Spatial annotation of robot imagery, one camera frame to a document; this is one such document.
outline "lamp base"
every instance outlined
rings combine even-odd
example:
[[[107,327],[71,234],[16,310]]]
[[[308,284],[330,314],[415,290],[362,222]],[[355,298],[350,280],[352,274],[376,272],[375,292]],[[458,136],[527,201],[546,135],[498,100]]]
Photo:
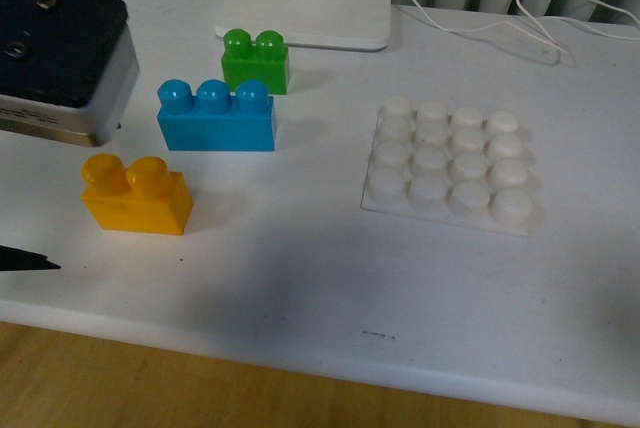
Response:
[[[227,0],[215,33],[280,33],[287,45],[376,51],[387,46],[391,0]]]

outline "cable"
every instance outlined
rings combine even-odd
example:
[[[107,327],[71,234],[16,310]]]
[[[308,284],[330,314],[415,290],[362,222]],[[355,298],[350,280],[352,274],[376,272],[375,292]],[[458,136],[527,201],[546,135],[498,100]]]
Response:
[[[608,3],[605,3],[603,1],[600,0],[587,0],[591,3],[594,3],[596,5],[599,6],[603,6],[604,8],[608,8],[610,10],[613,11],[617,11],[618,13],[622,13],[626,16],[628,16],[629,18],[631,18],[633,20],[633,22],[636,24],[636,27],[640,29],[640,20],[630,11],[627,11],[623,8],[618,8],[616,6],[610,5]],[[516,0],[516,5],[518,6],[518,8],[529,18],[531,19],[544,33],[546,36],[549,37],[549,39],[553,39],[551,37],[551,35],[549,35],[549,33],[547,32],[547,30],[544,29],[544,27],[540,24],[540,22],[533,16],[531,15],[531,13],[529,13],[524,6],[522,6],[522,3],[520,2],[520,0]],[[574,22],[577,23],[579,25],[581,25],[582,27],[586,28],[587,30],[591,31],[592,33],[601,35],[601,36],[605,36],[607,38],[614,38],[614,39],[618,39],[618,40],[629,40],[629,41],[640,41],[639,37],[632,37],[632,36],[618,36],[618,35],[612,35],[609,33],[605,33],[604,31],[600,31],[596,28],[593,28],[589,25],[587,25],[586,23],[580,21],[580,20],[576,20],[575,18],[569,18],[566,16],[544,16],[542,18],[546,18],[546,19],[555,19],[555,20],[562,20],[562,21],[566,21],[566,22]]]
[[[515,30],[519,31],[520,33],[523,33],[524,35],[540,42],[540,43],[544,43],[545,45],[551,46],[553,48],[555,48],[556,50],[559,50],[562,53],[565,54],[569,54],[569,52],[564,49],[562,46],[560,46],[560,44],[551,36],[551,34],[549,34],[549,32],[542,26],[542,24],[533,16],[531,15],[531,13],[529,13],[521,4],[520,0],[516,0],[516,5],[518,6],[518,8],[520,8],[520,10],[522,10],[522,12],[525,14],[525,16],[527,18],[529,18],[542,32],[542,34],[544,35],[544,38],[541,36],[538,36],[534,33],[531,33],[530,31],[527,31],[517,25],[515,25],[514,23],[511,23],[509,21],[498,21],[496,23],[491,23],[489,25],[486,26],[482,26],[479,28],[446,28],[442,25],[440,25],[439,23],[437,23],[433,18],[431,18],[431,16],[429,16],[429,14],[427,14],[427,12],[424,10],[424,8],[422,8],[422,6],[420,6],[420,3],[418,3],[417,0],[411,0],[413,2],[413,4],[422,12],[422,14],[424,15],[424,17],[427,19],[427,21],[434,26],[435,28],[441,30],[441,31],[445,31],[447,33],[477,33],[480,31],[484,31],[484,30],[488,30],[490,28],[495,28],[496,26],[500,26],[500,25],[506,25],[509,26],[511,28],[514,28]],[[627,16],[630,16],[634,22],[636,23],[636,25],[640,28],[640,21],[638,20],[638,18],[636,16],[634,16],[631,12],[627,11],[627,10],[623,10],[622,8],[617,8],[614,7],[612,5],[609,5],[607,3],[598,1],[598,0],[589,0],[593,3],[596,3],[600,6],[604,6],[605,8],[609,8],[615,11],[618,11],[620,13],[623,13]],[[556,18],[556,19],[561,19],[564,21],[575,21],[580,25],[583,25],[584,27],[586,27],[589,31],[599,34],[601,36],[606,36],[606,37],[610,37],[610,38],[616,38],[616,39],[622,39],[622,40],[631,40],[631,41],[640,41],[640,38],[633,38],[633,37],[622,37],[622,36],[617,36],[617,35],[610,35],[608,33],[605,32],[601,32],[600,30],[597,30],[595,28],[590,27],[589,25],[587,25],[586,23],[583,23],[579,20],[575,20],[573,18],[566,18],[566,17],[546,17],[546,18]]]

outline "white baseplate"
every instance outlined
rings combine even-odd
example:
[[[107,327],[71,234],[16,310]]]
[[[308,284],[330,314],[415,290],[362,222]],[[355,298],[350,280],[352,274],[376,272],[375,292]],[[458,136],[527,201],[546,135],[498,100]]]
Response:
[[[380,110],[362,208],[528,236],[536,206],[518,119],[392,97]]]

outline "toy block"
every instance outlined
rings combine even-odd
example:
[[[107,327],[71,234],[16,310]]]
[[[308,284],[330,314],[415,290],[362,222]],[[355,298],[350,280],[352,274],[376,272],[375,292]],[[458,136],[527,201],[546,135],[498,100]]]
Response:
[[[220,59],[224,81],[231,91],[246,80],[259,80],[273,95],[286,95],[289,84],[289,48],[282,35],[264,31],[251,44],[244,30],[230,30],[224,35],[224,54]]]
[[[476,107],[451,114],[440,102],[402,96],[381,108],[362,208],[528,236],[535,182],[513,113],[485,119]]]
[[[104,230],[182,235],[193,201],[181,173],[161,158],[140,158],[128,169],[115,155],[82,166],[82,201]]]
[[[191,94],[182,80],[158,89],[158,123],[172,151],[274,151],[273,96],[257,80],[238,86],[235,96],[219,80],[202,83]]]

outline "green stud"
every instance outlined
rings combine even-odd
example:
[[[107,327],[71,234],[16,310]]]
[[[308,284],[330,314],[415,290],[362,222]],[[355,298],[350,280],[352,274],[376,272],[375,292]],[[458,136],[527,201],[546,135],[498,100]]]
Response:
[[[240,28],[224,35],[224,52],[232,58],[249,58],[251,48],[251,35]]]
[[[284,38],[277,31],[263,31],[256,38],[258,56],[263,60],[281,60],[285,56]]]

